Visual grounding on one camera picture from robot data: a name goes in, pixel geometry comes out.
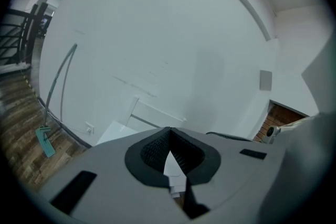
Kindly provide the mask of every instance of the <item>wall outlet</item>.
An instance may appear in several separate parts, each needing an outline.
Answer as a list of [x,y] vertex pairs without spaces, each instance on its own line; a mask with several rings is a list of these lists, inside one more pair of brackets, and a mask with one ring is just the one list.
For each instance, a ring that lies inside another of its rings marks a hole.
[[95,127],[88,123],[87,121],[85,121],[85,125],[86,125],[86,131],[88,132],[88,134],[94,134],[95,132]]

